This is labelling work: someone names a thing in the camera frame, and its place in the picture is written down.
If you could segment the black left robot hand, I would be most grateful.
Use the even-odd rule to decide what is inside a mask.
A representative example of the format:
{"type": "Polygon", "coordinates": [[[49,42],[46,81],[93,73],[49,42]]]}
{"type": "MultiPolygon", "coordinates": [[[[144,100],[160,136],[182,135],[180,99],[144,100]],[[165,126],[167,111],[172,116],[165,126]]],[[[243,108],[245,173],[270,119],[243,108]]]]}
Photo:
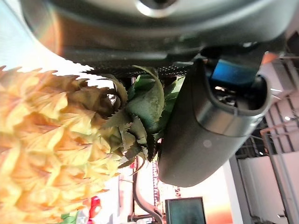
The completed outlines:
{"type": "Polygon", "coordinates": [[[52,52],[125,77],[134,65],[185,71],[160,148],[159,178],[194,186],[243,144],[271,105],[258,75],[280,51],[296,0],[23,0],[34,36],[52,52]]]}

